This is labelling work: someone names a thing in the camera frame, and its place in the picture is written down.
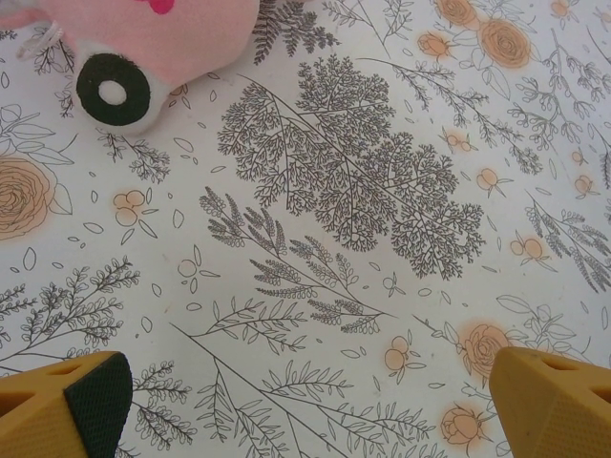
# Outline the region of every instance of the tree drawing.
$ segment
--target tree drawing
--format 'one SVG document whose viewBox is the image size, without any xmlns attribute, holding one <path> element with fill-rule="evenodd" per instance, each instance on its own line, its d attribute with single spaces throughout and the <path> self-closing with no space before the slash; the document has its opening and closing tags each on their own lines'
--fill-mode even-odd
<svg viewBox="0 0 611 458">
<path fill-rule="evenodd" d="M 302 64 L 299 77 L 296 108 L 253 81 L 223 116 L 220 150 L 238 177 L 258 183 L 263 207 L 282 199 L 293 215 L 314 212 L 345 248 L 366 252 L 390 235 L 419 278 L 459 277 L 485 241 L 481 208 L 450 200 L 452 161 L 392 134 L 388 83 L 350 59 Z"/>
</svg>

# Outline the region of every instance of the branch drawing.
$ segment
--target branch drawing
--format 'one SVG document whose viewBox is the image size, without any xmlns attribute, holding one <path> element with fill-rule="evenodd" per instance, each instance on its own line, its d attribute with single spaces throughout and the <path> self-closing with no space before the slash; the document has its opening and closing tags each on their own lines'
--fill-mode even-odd
<svg viewBox="0 0 611 458">
<path fill-rule="evenodd" d="M 333 257 L 312 237 L 291 240 L 289 248 L 283 226 L 264 208 L 260 213 L 251 208 L 242 213 L 230 196 L 226 196 L 225 202 L 212 189 L 206 188 L 206 192 L 200 205 L 213 217 L 208 226 L 212 237 L 233 248 L 254 243 L 269 256 L 265 262 L 251 260 L 260 272 L 255 279 L 275 287 L 258 288 L 259 292 L 282 299 L 311 299 L 309 303 L 316 310 L 311 318 L 340 325 L 343 332 L 378 332 L 377 319 L 391 316 L 361 302 L 352 293 L 351 286 L 359 277 L 343 254 Z M 299 266 L 293 257 L 303 260 L 305 267 Z M 335 303 L 315 301 L 319 293 L 335 297 Z"/>
</svg>

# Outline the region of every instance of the orange rose print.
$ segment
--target orange rose print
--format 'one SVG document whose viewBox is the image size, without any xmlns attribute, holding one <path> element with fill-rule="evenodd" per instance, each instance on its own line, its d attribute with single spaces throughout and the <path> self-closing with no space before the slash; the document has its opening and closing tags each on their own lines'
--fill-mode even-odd
<svg viewBox="0 0 611 458">
<path fill-rule="evenodd" d="M 474 370 L 481 376 L 489 378 L 496 353 L 505 346 L 510 344 L 503 331 L 487 324 L 478 326 L 464 343 L 467 351 L 465 366 L 469 373 Z"/>
<path fill-rule="evenodd" d="M 477 439 L 490 440 L 482 429 L 483 421 L 473 411 L 466 410 L 456 405 L 446 412 L 441 421 L 441 433 L 448 444 L 456 446 L 467 446 Z"/>
<path fill-rule="evenodd" d="M 468 0 L 436 0 L 439 12 L 456 26 L 477 22 L 477 12 Z"/>
<path fill-rule="evenodd" d="M 418 38 L 418 48 L 426 55 L 439 59 L 450 55 L 450 42 L 432 33 L 425 33 Z"/>
<path fill-rule="evenodd" d="M 484 52 L 501 67 L 518 69 L 530 60 L 531 44 L 528 37 L 507 21 L 493 19 L 482 24 L 479 42 Z"/>
<path fill-rule="evenodd" d="M 53 202 L 57 178 L 45 166 L 19 155 L 0 157 L 0 240 L 40 226 Z"/>
</svg>

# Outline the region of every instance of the green rubber pad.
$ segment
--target green rubber pad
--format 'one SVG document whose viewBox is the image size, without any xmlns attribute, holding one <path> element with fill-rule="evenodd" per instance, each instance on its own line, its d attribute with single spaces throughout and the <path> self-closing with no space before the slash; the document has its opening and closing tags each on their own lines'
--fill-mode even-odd
<svg viewBox="0 0 611 458">
<path fill-rule="evenodd" d="M 64 390 L 89 458 L 114 458 L 132 394 L 132 372 L 120 353 Z"/>
</svg>

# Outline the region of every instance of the yellow triangular block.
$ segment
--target yellow triangular block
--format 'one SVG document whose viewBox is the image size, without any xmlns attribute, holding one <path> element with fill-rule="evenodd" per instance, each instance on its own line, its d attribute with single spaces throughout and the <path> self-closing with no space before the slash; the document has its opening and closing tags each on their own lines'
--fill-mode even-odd
<svg viewBox="0 0 611 458">
<path fill-rule="evenodd" d="M 611 457 L 611 370 L 503 348 L 490 391 L 515 458 Z"/>
<path fill-rule="evenodd" d="M 91 425 L 94 425 L 98 419 L 88 418 L 87 415 L 90 414 L 86 408 L 83 408 L 82 403 L 90 401 L 95 407 L 95 402 L 100 396 L 105 395 L 100 383 L 105 382 L 105 377 L 109 375 L 113 377 L 116 374 L 116 368 L 119 366 L 113 363 L 111 369 L 114 372 L 109 374 L 107 363 L 117 355 L 124 361 L 124 357 L 120 354 L 99 352 L 0 379 L 0 457 L 91 458 L 94 456 L 95 454 L 88 453 L 88 445 L 94 444 L 97 439 L 94 437 L 93 442 L 90 440 L 92 436 L 90 431 Z M 120 370 L 125 372 L 126 363 L 122 361 L 119 362 L 122 364 Z M 129 369 L 127 371 L 127 374 L 121 374 L 116 378 L 120 379 L 118 382 L 123 392 L 125 389 L 130 390 L 128 395 L 131 400 L 131 374 Z M 98 392 L 93 392 L 94 386 L 98 387 Z M 71 393 L 75 395 L 72 403 Z M 117 402 L 121 406 L 116 410 L 112 407 L 111 411 L 116 412 L 120 417 L 125 410 L 125 402 L 119 400 Z"/>
</svg>

